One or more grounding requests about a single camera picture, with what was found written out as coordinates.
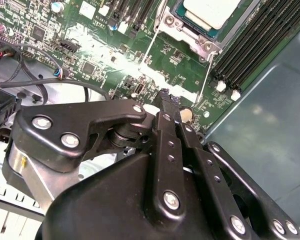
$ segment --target metal rod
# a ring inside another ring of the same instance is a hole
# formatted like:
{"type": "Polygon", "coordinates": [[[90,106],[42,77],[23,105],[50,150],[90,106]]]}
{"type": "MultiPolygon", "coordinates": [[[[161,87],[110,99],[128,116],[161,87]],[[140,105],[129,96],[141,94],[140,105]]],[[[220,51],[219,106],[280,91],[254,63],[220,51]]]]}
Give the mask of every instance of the metal rod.
{"type": "Polygon", "coordinates": [[[209,63],[208,71],[206,72],[206,75],[205,75],[205,78],[204,78],[204,82],[203,82],[203,85],[202,85],[201,92],[196,96],[196,100],[195,100],[196,104],[200,102],[201,97],[204,94],[204,90],[205,90],[206,82],[207,82],[207,79],[208,79],[208,75],[209,75],[209,72],[210,72],[210,69],[211,69],[211,66],[212,66],[212,63],[214,61],[214,57],[215,57],[216,54],[217,53],[214,51],[214,52],[210,53],[210,55],[208,56],[208,61],[210,63],[209,63]]]}

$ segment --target cable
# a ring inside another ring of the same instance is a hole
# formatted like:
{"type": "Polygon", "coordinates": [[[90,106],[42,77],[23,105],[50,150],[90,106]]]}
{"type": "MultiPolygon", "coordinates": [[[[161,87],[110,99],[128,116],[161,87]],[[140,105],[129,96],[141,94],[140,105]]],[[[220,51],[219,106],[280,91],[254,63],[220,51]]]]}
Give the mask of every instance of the cable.
{"type": "Polygon", "coordinates": [[[89,91],[88,91],[88,88],[83,87],[83,90],[84,90],[84,101],[85,102],[89,102],[89,91]]]}
{"type": "Polygon", "coordinates": [[[110,100],[108,93],[103,90],[102,88],[92,85],[87,82],[75,81],[70,79],[59,80],[57,78],[46,78],[37,81],[22,81],[22,82],[2,82],[0,83],[0,88],[8,89],[8,88],[19,88],[19,87],[26,87],[26,86],[33,86],[33,85],[40,85],[40,84],[72,84],[82,86],[84,88],[91,89],[99,94],[101,94],[106,100],[110,100]]]}
{"type": "Polygon", "coordinates": [[[0,43],[2,44],[5,44],[5,45],[8,45],[10,46],[11,48],[13,48],[15,51],[17,51],[18,53],[21,54],[21,51],[18,49],[18,48],[15,48],[15,47],[21,47],[21,48],[30,48],[30,49],[34,49],[42,54],[44,54],[47,58],[49,58],[54,64],[55,66],[61,70],[61,73],[60,73],[60,78],[62,78],[62,75],[63,75],[63,70],[62,70],[62,67],[59,65],[59,63],[52,57],[50,56],[47,52],[43,51],[42,49],[36,47],[36,46],[32,46],[30,44],[24,44],[24,43],[11,43],[11,42],[8,42],[8,41],[5,41],[5,40],[2,40],[0,39],[0,43]]]}
{"type": "MultiPolygon", "coordinates": [[[[23,70],[25,75],[27,75],[27,77],[29,79],[31,79],[32,81],[38,81],[38,78],[36,78],[36,76],[30,72],[30,70],[27,68],[24,61],[21,62],[21,69],[23,70]]],[[[43,99],[42,105],[45,105],[49,99],[48,91],[47,91],[46,87],[42,84],[37,85],[36,87],[39,89],[39,91],[42,95],[42,99],[43,99]]]]}
{"type": "Polygon", "coordinates": [[[23,56],[22,56],[21,52],[19,50],[15,49],[14,47],[10,46],[9,44],[0,49],[0,54],[2,54],[4,51],[8,50],[9,48],[12,48],[13,50],[15,50],[18,53],[19,64],[18,64],[17,68],[15,69],[15,71],[13,72],[12,76],[5,82],[12,81],[19,74],[19,72],[21,70],[21,62],[23,61],[23,56]]]}

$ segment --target hex bolt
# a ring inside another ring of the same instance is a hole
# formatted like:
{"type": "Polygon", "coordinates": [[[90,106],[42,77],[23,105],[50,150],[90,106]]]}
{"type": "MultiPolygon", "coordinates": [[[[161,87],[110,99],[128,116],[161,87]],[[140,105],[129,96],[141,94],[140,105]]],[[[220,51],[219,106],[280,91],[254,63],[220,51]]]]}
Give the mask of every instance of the hex bolt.
{"type": "Polygon", "coordinates": [[[246,233],[245,225],[237,216],[232,216],[230,218],[230,220],[231,220],[232,226],[238,233],[240,233],[242,235],[246,233]]]}
{"type": "Polygon", "coordinates": [[[48,118],[43,116],[38,116],[32,120],[32,125],[37,129],[47,130],[51,128],[52,123],[48,118]]]}
{"type": "Polygon", "coordinates": [[[67,133],[61,137],[61,142],[68,148],[75,148],[79,145],[79,138],[71,133],[67,133]]]}
{"type": "Polygon", "coordinates": [[[163,194],[163,200],[164,200],[164,203],[167,205],[167,207],[170,208],[171,210],[177,210],[180,206],[177,195],[175,195],[171,191],[166,191],[163,194]]]}
{"type": "Polygon", "coordinates": [[[285,223],[286,223],[286,226],[288,227],[288,229],[289,229],[293,234],[295,234],[295,235],[298,234],[297,229],[295,228],[295,226],[294,226],[291,222],[286,221],[285,223]]]}
{"type": "Polygon", "coordinates": [[[285,234],[286,231],[280,222],[278,222],[277,220],[273,220],[273,225],[279,233],[285,234]]]}

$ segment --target white label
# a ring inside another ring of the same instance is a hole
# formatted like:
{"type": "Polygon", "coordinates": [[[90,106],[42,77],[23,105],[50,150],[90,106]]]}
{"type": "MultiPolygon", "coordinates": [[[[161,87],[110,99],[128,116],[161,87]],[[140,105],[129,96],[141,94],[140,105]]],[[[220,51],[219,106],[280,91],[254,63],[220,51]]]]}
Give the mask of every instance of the white label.
{"type": "Polygon", "coordinates": [[[94,18],[95,12],[96,12],[96,8],[94,6],[90,5],[86,1],[82,2],[79,11],[80,14],[92,20],[94,18]]]}

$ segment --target white connector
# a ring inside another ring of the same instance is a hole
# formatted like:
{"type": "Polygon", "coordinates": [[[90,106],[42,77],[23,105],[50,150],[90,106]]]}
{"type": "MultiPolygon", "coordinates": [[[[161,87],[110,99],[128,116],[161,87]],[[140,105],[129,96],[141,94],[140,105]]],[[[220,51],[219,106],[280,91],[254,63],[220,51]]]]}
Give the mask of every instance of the white connector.
{"type": "Polygon", "coordinates": [[[237,101],[239,98],[241,98],[240,92],[238,90],[233,90],[232,95],[231,95],[231,99],[233,101],[237,101]]]}
{"type": "Polygon", "coordinates": [[[215,87],[215,90],[217,90],[219,93],[222,93],[226,89],[227,85],[224,81],[218,81],[218,85],[215,87]]]}

